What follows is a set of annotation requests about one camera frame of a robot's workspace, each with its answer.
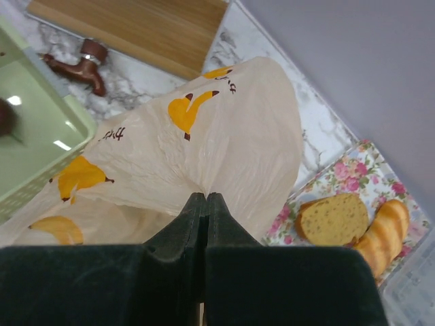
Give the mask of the orange plastic grocery bag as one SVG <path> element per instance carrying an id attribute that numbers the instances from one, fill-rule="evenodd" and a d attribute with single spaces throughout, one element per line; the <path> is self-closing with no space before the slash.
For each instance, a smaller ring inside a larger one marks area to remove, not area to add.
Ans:
<path id="1" fill-rule="evenodd" d="M 260 239 L 297 180 L 302 152 L 298 103 L 278 62 L 216 69 L 102 122 L 1 226 L 1 246 L 145 242 L 191 194 L 213 192 Z"/>

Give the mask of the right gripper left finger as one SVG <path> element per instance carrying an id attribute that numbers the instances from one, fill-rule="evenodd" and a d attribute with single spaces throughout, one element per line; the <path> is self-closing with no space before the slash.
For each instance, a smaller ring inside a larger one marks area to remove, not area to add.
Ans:
<path id="1" fill-rule="evenodd" d="M 1 250 L 2 325 L 198 325 L 195 261 L 206 200 L 143 244 Z"/>

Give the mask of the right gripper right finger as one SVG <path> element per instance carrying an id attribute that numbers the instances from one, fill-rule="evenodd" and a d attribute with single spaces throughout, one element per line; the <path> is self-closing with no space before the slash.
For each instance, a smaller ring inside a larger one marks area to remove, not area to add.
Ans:
<path id="1" fill-rule="evenodd" d="M 368 264 L 347 247 L 265 247 L 208 196 L 209 325 L 386 325 Z"/>

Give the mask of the orange baguette bread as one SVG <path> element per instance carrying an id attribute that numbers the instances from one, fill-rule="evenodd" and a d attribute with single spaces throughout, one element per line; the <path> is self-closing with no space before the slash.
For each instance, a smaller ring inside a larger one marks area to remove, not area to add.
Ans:
<path id="1" fill-rule="evenodd" d="M 370 266 L 375 278 L 397 258 L 410 224 L 407 207 L 399 200 L 388 200 L 378 209 L 373 222 L 353 248 Z"/>

